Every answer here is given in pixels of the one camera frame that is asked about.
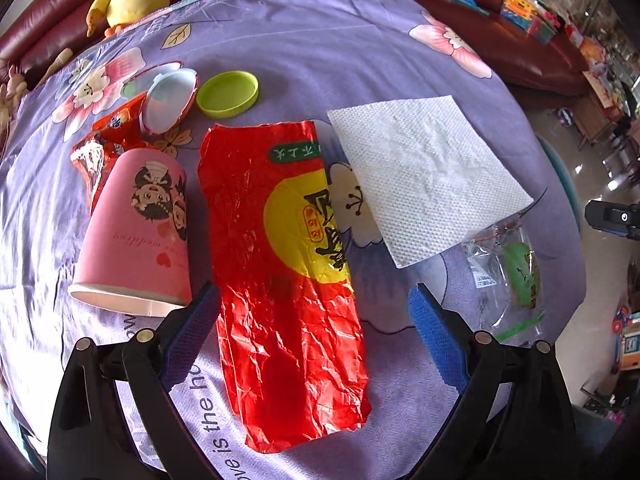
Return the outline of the red plastic snack bag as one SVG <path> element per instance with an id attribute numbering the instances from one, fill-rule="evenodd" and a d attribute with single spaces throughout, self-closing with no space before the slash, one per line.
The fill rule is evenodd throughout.
<path id="1" fill-rule="evenodd" d="M 264 454 L 366 422 L 364 337 L 312 122 L 210 128 L 198 163 L 229 402 Z"/>

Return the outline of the green plastic lid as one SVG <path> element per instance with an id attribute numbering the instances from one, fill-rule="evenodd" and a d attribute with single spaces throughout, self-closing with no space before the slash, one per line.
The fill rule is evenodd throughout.
<path id="1" fill-rule="evenodd" d="M 245 70 L 229 70 L 209 78 L 198 89 L 196 104 L 213 119 L 239 116 L 249 110 L 259 96 L 259 81 Z"/>

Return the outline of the teal round trash bin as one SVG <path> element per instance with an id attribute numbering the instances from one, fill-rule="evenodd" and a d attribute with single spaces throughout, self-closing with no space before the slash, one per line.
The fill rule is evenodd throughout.
<path id="1" fill-rule="evenodd" d="M 547 155 L 550 164 L 558 176 L 564 193 L 570 202 L 570 208 L 572 208 L 578 232 L 582 232 L 582 205 L 580 204 L 579 195 L 572 180 L 572 176 L 570 175 L 567 166 L 565 166 L 562 157 L 557 151 L 555 151 L 555 148 L 551 143 L 540 134 L 536 134 L 536 137 L 544 150 L 544 154 Z"/>

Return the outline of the white paper towel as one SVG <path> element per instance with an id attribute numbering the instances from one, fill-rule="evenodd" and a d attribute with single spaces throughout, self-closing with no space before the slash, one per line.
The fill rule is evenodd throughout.
<path id="1" fill-rule="evenodd" d="M 328 117 L 399 269 L 533 203 L 452 96 L 339 108 Z"/>

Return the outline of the wooden side table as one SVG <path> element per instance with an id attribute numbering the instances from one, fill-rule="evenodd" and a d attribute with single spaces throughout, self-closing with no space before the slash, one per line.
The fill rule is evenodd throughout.
<path id="1" fill-rule="evenodd" d="M 581 151 L 587 144 L 593 145 L 611 133 L 623 116 L 615 106 L 604 107 L 597 95 L 590 90 L 571 106 L 574 124 L 582 135 L 578 145 Z"/>

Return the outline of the red rimmed foil lid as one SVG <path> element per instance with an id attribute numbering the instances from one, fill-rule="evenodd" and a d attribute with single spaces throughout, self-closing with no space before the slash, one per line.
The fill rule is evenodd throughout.
<path id="1" fill-rule="evenodd" d="M 198 73 L 192 68 L 156 76 L 141 107 L 142 131 L 147 136 L 159 136 L 180 124 L 189 113 L 196 92 Z"/>

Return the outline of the clear green snack packet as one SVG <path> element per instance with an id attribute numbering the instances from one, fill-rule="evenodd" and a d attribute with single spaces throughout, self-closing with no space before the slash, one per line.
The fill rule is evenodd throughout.
<path id="1" fill-rule="evenodd" d="M 502 344 L 530 346 L 541 337 L 544 300 L 536 252 L 521 223 L 496 223 L 462 249 L 480 294 L 480 328 Z"/>

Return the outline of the pink paper cup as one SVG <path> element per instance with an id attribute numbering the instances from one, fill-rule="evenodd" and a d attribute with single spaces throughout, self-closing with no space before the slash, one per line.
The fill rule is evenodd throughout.
<path id="1" fill-rule="evenodd" d="M 162 318 L 192 298 L 186 173 L 152 148 L 120 155 L 93 209 L 68 293 L 118 313 Z"/>

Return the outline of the small ball under table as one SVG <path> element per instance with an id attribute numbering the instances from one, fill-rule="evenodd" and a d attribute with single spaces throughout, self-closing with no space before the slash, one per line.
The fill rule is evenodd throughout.
<path id="1" fill-rule="evenodd" d="M 574 125 L 573 114 L 568 107 L 560 107 L 555 111 L 555 117 L 558 122 L 565 128 Z"/>

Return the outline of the beige rabbit plush toy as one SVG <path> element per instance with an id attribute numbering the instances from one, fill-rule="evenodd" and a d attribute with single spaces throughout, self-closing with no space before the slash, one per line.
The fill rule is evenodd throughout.
<path id="1" fill-rule="evenodd" d="M 70 62 L 73 51 L 65 48 L 54 59 L 47 71 L 41 77 L 36 87 L 42 86 L 51 76 Z M 29 92 L 24 75 L 16 65 L 9 67 L 9 81 L 1 85 L 1 140 L 6 140 L 9 134 L 12 118 L 21 104 L 21 100 Z"/>

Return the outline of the dark red leather sofa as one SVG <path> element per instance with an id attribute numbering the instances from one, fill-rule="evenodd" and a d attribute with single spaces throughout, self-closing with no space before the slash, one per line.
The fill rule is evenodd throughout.
<path id="1" fill-rule="evenodd" d="M 578 47 L 559 32 L 548 44 L 500 15 L 502 0 L 474 0 L 490 15 L 449 0 L 416 0 L 451 27 L 507 84 L 560 96 L 588 90 L 588 64 Z M 99 41 L 86 35 L 93 0 L 34 0 L 1 36 L 1 66 L 16 65 L 34 86 L 65 48 L 80 53 Z"/>

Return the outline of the small red candy wrapper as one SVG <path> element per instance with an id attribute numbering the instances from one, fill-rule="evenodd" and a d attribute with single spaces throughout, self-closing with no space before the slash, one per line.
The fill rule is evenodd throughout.
<path id="1" fill-rule="evenodd" d="M 100 120 L 76 143 L 70 161 L 85 181 L 90 214 L 100 198 L 116 160 L 134 148 L 148 148 L 144 140 L 140 114 L 146 94 L 141 93 Z"/>

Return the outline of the colourful toy block stack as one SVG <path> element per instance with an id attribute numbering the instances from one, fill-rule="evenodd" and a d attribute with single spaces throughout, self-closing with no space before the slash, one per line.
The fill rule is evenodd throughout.
<path id="1" fill-rule="evenodd" d="M 548 44 L 564 28 L 561 15 L 544 0 L 502 0 L 500 15 Z"/>

